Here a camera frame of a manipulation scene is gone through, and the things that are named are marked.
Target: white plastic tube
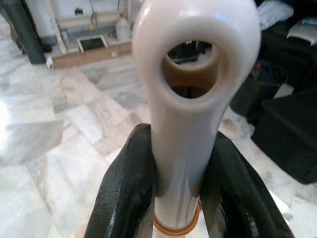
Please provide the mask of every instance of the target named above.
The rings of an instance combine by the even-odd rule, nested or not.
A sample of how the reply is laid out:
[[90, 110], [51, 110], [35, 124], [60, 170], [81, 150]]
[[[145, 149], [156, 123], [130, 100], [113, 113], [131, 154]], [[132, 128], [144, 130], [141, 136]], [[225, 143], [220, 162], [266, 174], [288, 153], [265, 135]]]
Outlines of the white plastic tube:
[[[188, 40], [213, 44], [211, 59], [197, 67], [174, 64], [167, 52]], [[147, 0], [132, 44], [150, 107], [156, 218], [181, 230], [193, 219], [223, 113], [257, 58], [258, 13], [253, 0]], [[171, 89], [179, 87], [207, 93], [188, 99]]]

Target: wall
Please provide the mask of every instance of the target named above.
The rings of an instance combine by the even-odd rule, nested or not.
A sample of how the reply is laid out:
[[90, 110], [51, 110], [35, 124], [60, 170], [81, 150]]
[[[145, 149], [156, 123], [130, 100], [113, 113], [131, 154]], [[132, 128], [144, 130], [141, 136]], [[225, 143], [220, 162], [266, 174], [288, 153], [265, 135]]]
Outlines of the wall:
[[[54, 35], [55, 31], [51, 23], [50, 15], [45, 0], [26, 0], [37, 31], [41, 37]], [[82, 8], [84, 14], [91, 15], [92, 10], [89, 0], [51, 0], [56, 17], [74, 16], [75, 8]], [[95, 11], [117, 10], [118, 0], [93, 0]], [[120, 8], [127, 8], [127, 1], [120, 1]]]

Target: plastic bottle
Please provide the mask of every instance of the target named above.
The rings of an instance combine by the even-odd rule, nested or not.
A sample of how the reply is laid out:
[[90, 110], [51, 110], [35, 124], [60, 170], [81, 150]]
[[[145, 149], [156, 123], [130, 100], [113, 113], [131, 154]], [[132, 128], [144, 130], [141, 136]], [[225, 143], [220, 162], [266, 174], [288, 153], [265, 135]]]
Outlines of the plastic bottle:
[[124, 14], [120, 14], [120, 19], [115, 24], [115, 32], [118, 41], [126, 41], [131, 39], [131, 25], [125, 19]]

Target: wooden board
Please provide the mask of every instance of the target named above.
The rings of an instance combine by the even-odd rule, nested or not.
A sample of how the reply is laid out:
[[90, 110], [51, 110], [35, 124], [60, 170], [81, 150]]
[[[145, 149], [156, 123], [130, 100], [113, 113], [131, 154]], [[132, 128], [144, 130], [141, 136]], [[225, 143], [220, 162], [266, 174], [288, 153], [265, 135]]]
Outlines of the wooden board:
[[131, 42], [111, 45], [86, 52], [68, 53], [52, 58], [54, 69], [63, 69], [132, 54]]

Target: marble floor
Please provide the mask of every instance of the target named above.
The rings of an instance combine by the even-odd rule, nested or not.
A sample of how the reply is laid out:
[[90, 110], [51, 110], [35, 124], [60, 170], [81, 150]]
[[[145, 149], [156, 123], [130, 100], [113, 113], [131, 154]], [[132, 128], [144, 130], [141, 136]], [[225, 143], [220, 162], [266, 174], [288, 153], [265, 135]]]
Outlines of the marble floor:
[[[150, 122], [131, 56], [65, 70], [31, 65], [0, 42], [0, 237], [73, 238], [132, 128]], [[317, 184], [302, 185], [227, 109], [220, 131], [253, 165], [296, 238], [317, 237]], [[188, 237], [207, 237], [203, 217]]]

